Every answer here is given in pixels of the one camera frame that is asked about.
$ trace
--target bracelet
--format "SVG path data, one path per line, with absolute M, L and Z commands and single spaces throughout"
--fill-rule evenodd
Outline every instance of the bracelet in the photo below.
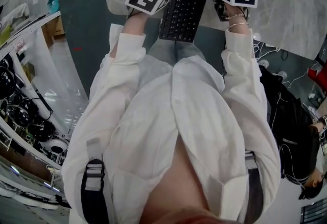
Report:
M 226 29 L 226 31 L 229 32 L 230 28 L 232 28 L 232 27 L 234 27 L 234 26 L 238 26 L 238 25 L 243 25 L 243 24 L 249 25 L 248 22 L 236 23 L 236 24 L 230 25 L 230 26 Z
M 226 17 L 226 19 L 230 20 L 230 19 L 232 19 L 234 17 L 244 17 L 245 18 L 244 14 L 242 13 L 242 14 L 236 14 L 236 15 L 231 16 L 231 17 Z

